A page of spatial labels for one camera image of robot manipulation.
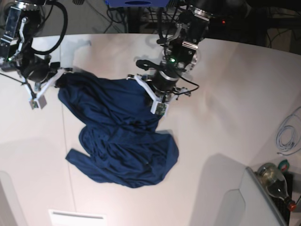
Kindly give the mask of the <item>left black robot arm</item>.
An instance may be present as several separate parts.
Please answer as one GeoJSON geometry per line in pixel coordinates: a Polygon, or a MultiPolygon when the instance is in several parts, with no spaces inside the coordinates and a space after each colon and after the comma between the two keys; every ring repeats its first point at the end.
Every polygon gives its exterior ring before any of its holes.
{"type": "Polygon", "coordinates": [[[146,84],[157,97],[171,94],[190,95],[176,87],[178,80],[191,70],[197,61],[198,44],[208,35],[211,27],[223,24],[226,19],[245,18],[247,3],[244,0],[189,0],[187,8],[176,20],[176,31],[159,41],[163,57],[159,64],[149,60],[138,60],[136,66],[155,73],[146,84]]]}

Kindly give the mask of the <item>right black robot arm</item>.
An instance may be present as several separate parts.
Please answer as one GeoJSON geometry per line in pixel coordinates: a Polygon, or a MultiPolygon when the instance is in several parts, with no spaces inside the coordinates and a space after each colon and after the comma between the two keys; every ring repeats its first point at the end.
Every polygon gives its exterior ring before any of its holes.
{"type": "Polygon", "coordinates": [[[55,75],[59,63],[50,63],[50,54],[63,41],[68,26],[65,6],[56,0],[17,0],[9,7],[4,33],[0,38],[0,69],[17,72],[36,83],[48,81],[55,75]],[[57,43],[46,51],[32,47],[33,38],[46,23],[40,13],[44,5],[55,6],[63,13],[63,27],[57,43]]]}

